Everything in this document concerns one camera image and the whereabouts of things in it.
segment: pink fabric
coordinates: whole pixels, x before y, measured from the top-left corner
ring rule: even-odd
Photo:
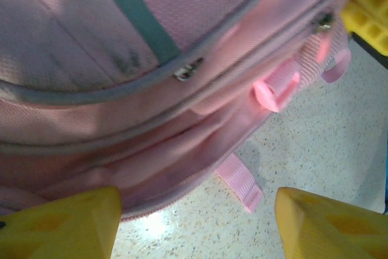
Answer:
[[[310,36],[318,13],[328,7],[340,10],[345,1],[262,0],[209,51],[187,83],[171,77],[121,100],[77,107],[0,101],[0,141],[25,146],[26,152],[28,145],[41,146],[38,153],[45,154],[0,154],[1,185],[54,200],[114,184],[125,208],[143,207],[184,189],[192,177],[214,171],[266,120],[271,111],[260,103],[272,103],[275,111],[288,103],[304,73],[298,75],[296,62],[284,61]],[[283,69],[276,71],[280,64]],[[252,87],[257,79],[265,82],[264,99]],[[104,139],[113,145],[75,148]],[[63,144],[68,152],[47,154],[51,146]],[[244,173],[233,161],[235,170]],[[246,194],[250,210],[259,197],[252,183],[252,177],[231,182]]]
[[[321,44],[319,45],[318,53],[316,54],[316,61],[317,63],[321,63],[325,61],[327,56],[330,53],[330,50],[332,49],[333,44],[333,33],[320,33],[319,34],[321,38]]]
[[[158,65],[113,0],[0,1],[4,81],[77,92],[112,87]],[[136,52],[139,68],[123,69],[129,52]]]
[[[246,209],[254,212],[263,197],[263,191],[244,163],[232,153],[217,168],[216,173],[232,188]]]
[[[331,65],[337,53],[348,48],[348,34],[340,18],[336,19],[329,33],[332,36],[329,38],[330,42],[326,43],[330,44],[329,53],[326,56],[324,54],[327,52],[327,46],[323,46],[322,33],[312,35],[299,51],[299,59],[301,62],[301,84],[299,91],[314,83]]]
[[[0,186],[0,216],[46,202],[47,200],[37,194],[17,188]]]

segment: pink strap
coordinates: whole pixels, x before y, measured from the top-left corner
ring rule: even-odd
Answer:
[[[325,80],[327,83],[333,83],[339,80],[345,74],[351,59],[352,53],[348,48],[340,50],[335,55],[336,65],[328,71],[322,73],[323,80]]]
[[[321,63],[325,61],[333,46],[333,33],[321,33],[321,43],[316,54],[316,62]]]
[[[249,212],[255,211],[263,197],[263,191],[256,184],[252,173],[234,153],[216,169],[216,173],[233,189]]]

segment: floor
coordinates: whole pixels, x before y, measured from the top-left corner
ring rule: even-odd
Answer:
[[[314,84],[238,149],[264,191],[253,214],[214,175],[169,208],[122,223],[112,258],[284,258],[273,213],[281,186],[382,212],[388,70],[350,46],[340,82]]]

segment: zipper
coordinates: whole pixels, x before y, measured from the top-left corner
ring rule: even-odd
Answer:
[[[136,94],[143,90],[151,88],[160,84],[162,81],[173,76],[182,64],[190,60],[202,57],[203,52],[208,46],[217,41],[222,36],[228,27],[231,27],[241,15],[245,15],[251,9],[255,8],[260,0],[241,0],[236,3],[236,8],[227,14],[227,18],[220,19],[214,27],[210,28],[212,31],[204,36],[201,40],[196,40],[192,49],[183,52],[177,58],[161,64],[155,70],[149,73],[138,76],[133,81],[116,84],[113,87],[103,88],[98,90],[89,90],[86,92],[52,92],[49,90],[33,90],[21,86],[9,84],[7,82],[0,82],[0,98],[7,101],[23,104],[28,102],[30,104],[51,104],[53,106],[79,105],[105,103],[108,101],[119,100],[125,98],[129,94]]]
[[[334,18],[334,14],[332,12],[319,14],[306,28],[302,29],[297,34],[295,34],[291,38],[287,39],[287,41],[285,41],[284,44],[281,45],[281,47],[283,48],[283,50],[284,50],[284,47],[286,47],[286,50],[287,49],[289,50],[289,47],[293,47],[292,40],[295,40],[295,38],[298,38],[298,39],[301,38],[303,40],[306,40],[308,38],[308,36],[310,36],[313,33],[321,33],[321,32],[325,32],[326,33],[326,32],[328,32],[332,28],[334,19],[335,19]],[[273,58],[276,54],[278,54],[278,52],[277,51],[273,51],[273,52],[270,53],[269,56],[267,56],[265,58],[265,60],[260,61],[260,62],[266,62],[266,61],[270,60],[271,58]],[[186,179],[181,181],[178,185],[176,185],[174,188],[169,189],[168,191],[165,191],[165,192],[159,194],[157,197],[151,197],[151,198],[148,199],[148,201],[152,201],[155,198],[160,198],[163,195],[167,195],[172,190],[173,191],[174,190],[178,190],[180,187],[182,187],[182,185],[190,184],[191,183],[192,185],[188,186],[187,190],[185,190],[183,193],[177,195],[176,198],[174,198],[172,201],[169,201],[166,204],[162,204],[162,205],[160,205],[160,206],[158,206],[156,208],[153,208],[153,209],[151,209],[149,211],[146,211],[146,212],[144,212],[141,215],[134,215],[134,216],[124,217],[124,218],[121,219],[121,222],[132,221],[132,220],[135,220],[135,219],[142,218],[142,217],[145,217],[147,215],[150,215],[150,214],[152,214],[154,212],[157,212],[157,211],[159,211],[161,209],[164,209],[164,208],[166,208],[168,206],[171,206],[173,203],[177,202],[178,200],[180,200],[184,196],[186,196],[189,193],[191,193],[192,191],[194,191],[197,187],[199,187],[199,185],[205,179],[207,179],[208,176],[210,176],[210,174],[217,168],[217,166],[219,166],[234,151],[234,149],[236,149],[236,147],[238,145],[240,145],[242,142],[244,142],[253,132],[255,132],[256,130],[258,130],[261,127],[263,122],[272,113],[269,110],[265,109],[264,107],[263,107],[263,110],[266,111],[267,113],[256,123],[256,126],[252,127],[249,131],[247,131],[223,156],[221,156],[214,163],[208,165],[207,167],[203,168],[199,172],[197,172],[197,173],[187,177]]]
[[[197,72],[203,62],[204,58],[199,58],[195,62],[184,66],[183,68],[175,72],[175,78],[182,82],[188,81]]]
[[[28,147],[21,146],[19,144],[14,143],[1,143],[0,144],[0,152],[2,153],[17,153],[18,155],[40,155],[41,153],[45,153],[45,155],[63,155],[70,153],[81,153],[91,150],[96,150],[102,147],[108,147],[125,140],[129,140],[134,136],[138,136],[146,131],[154,129],[160,125],[162,125],[166,117],[169,119],[173,119],[176,116],[183,113],[194,103],[199,102],[201,99],[215,93],[217,90],[224,87],[228,82],[230,82],[233,78],[243,74],[244,72],[250,70],[255,64],[259,62],[263,62],[271,53],[279,50],[281,46],[277,45],[277,42],[282,42],[284,35],[291,35],[294,31],[296,31],[300,26],[301,22],[312,22],[316,19],[316,14],[319,11],[324,11],[330,3],[334,0],[317,0],[316,3],[312,4],[306,11],[302,12],[299,16],[291,20],[288,24],[285,24],[280,28],[277,32],[275,32],[272,36],[270,36],[266,41],[258,44],[255,48],[253,48],[246,56],[236,62],[235,65],[229,67],[222,74],[215,76],[212,81],[207,83],[204,87],[199,88],[195,93],[188,96],[185,100],[182,100],[180,103],[175,106],[166,109],[162,114],[156,115],[155,117],[144,121],[142,124],[131,127],[129,129],[125,129],[122,132],[114,133],[110,136],[103,136],[97,139],[84,141],[83,143],[73,144],[59,144],[52,146],[34,146],[28,145]],[[313,33],[316,30],[316,27],[306,28],[306,36]],[[186,68],[188,71],[182,71],[182,78],[188,79],[193,76],[193,74],[199,69],[201,70],[200,65],[204,62],[204,58],[197,59],[197,62],[191,68]]]
[[[120,222],[123,223],[126,221],[137,220],[139,218],[146,217],[150,214],[153,214],[154,212],[157,212],[161,209],[165,209],[166,207],[171,206],[178,200],[182,199],[183,197],[185,197],[186,195],[190,194],[195,189],[197,189],[201,185],[201,183],[204,180],[206,180],[211,173],[213,173],[213,171],[217,168],[217,166],[219,166],[236,149],[236,147],[238,147],[238,145],[244,142],[253,132],[257,131],[261,127],[261,125],[267,120],[267,118],[272,114],[272,112],[270,112],[269,110],[266,110],[265,108],[263,108],[263,110],[266,111],[267,113],[257,122],[256,126],[252,127],[249,131],[247,131],[232,147],[230,147],[230,149],[223,156],[221,156],[220,158],[218,158],[217,161],[203,168],[196,174],[193,174],[187,177],[185,180],[180,182],[177,186],[175,186],[172,189],[172,190],[178,189],[180,185],[189,184],[191,182],[193,185],[189,186],[188,189],[185,190],[182,194],[178,195],[176,198],[174,198],[172,201],[169,201],[166,204],[162,204],[161,206],[158,206],[150,211],[146,211],[144,214],[122,218],[120,219]],[[161,195],[158,195],[157,197],[163,196],[165,194],[167,194],[167,192],[163,192]]]

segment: backpack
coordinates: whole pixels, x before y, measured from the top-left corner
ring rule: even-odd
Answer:
[[[346,2],[0,0],[0,212],[115,185],[136,217],[215,170],[252,211],[233,150],[343,75]]]

